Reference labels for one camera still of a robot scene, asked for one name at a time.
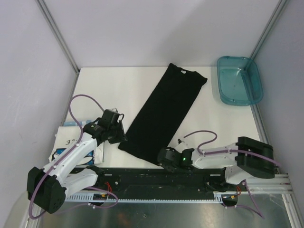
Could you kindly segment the black t-shirt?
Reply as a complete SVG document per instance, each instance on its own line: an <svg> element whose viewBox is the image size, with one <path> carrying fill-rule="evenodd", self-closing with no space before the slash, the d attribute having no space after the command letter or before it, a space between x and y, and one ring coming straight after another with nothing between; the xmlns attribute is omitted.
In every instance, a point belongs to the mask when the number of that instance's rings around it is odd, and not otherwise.
<svg viewBox="0 0 304 228"><path fill-rule="evenodd" d="M170 63L118 149L156 165L206 83L200 73Z"/></svg>

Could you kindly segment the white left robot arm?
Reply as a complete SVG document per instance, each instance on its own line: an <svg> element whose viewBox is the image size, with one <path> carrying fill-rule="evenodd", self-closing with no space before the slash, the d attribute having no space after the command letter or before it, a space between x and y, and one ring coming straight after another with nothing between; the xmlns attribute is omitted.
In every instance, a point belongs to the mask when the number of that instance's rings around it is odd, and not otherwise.
<svg viewBox="0 0 304 228"><path fill-rule="evenodd" d="M34 206L43 212L55 213L65 199L80 190L92 187L101 189L105 178L92 168L85 168L78 174L71 171L91 151L104 142L110 144L127 140L122 120L124 114L115 109L106 109L101 117L80 128L77 141L68 146L57 158L43 168L33 167L28 172L28 214L31 219L38 219L32 211Z"/></svg>

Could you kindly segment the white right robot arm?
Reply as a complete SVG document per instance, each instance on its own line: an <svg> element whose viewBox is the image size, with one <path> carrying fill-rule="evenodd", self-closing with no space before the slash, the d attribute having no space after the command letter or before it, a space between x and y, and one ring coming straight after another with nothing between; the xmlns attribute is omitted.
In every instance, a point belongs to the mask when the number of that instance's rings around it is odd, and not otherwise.
<svg viewBox="0 0 304 228"><path fill-rule="evenodd" d="M228 146L205 150L189 148L180 141L175 148L161 149L157 161L170 172L221 170L219 185L223 190L251 177L273 179L278 166L271 145L245 136Z"/></svg>

